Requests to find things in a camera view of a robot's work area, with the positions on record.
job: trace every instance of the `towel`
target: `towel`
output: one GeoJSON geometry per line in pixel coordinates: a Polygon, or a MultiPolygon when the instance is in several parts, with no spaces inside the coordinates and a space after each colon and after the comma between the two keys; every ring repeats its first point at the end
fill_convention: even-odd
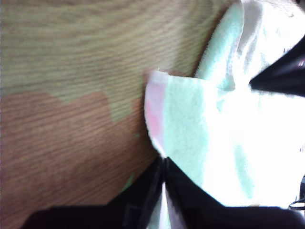
{"type": "Polygon", "coordinates": [[[288,208],[295,200],[305,174],[305,98],[255,91],[249,81],[301,40],[304,19],[237,1],[195,78],[149,77],[144,110],[153,146],[225,206],[288,208]]]}

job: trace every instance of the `wooden table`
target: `wooden table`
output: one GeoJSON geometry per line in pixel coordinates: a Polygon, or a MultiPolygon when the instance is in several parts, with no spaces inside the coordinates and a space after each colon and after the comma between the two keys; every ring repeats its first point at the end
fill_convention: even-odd
{"type": "Polygon", "coordinates": [[[192,75],[232,0],[4,0],[1,226],[105,204],[157,153],[143,75],[192,75]]]}

